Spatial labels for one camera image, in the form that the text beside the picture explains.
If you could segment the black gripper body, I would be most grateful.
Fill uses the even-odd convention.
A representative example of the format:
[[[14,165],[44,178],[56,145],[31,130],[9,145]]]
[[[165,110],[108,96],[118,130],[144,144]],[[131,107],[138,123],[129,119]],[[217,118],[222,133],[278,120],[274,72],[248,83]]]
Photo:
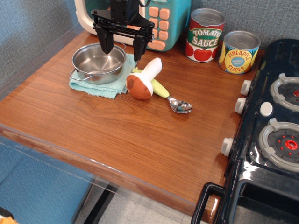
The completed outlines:
[[[134,38],[140,33],[146,33],[148,43],[154,40],[154,23],[144,18],[139,9],[145,9],[150,4],[149,0],[111,0],[110,8],[106,10],[94,9],[93,29],[96,26],[109,29],[114,35]]]

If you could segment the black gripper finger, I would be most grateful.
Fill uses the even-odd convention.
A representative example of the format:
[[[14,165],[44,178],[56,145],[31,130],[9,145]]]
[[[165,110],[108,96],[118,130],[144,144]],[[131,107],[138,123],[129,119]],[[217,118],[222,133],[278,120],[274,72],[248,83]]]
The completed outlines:
[[[111,33],[109,29],[100,26],[96,26],[96,33],[102,51],[105,54],[109,54],[114,47],[113,33]]]
[[[140,33],[134,37],[133,47],[134,47],[134,61],[140,61],[142,55],[146,51],[148,44],[148,38],[146,33]]]

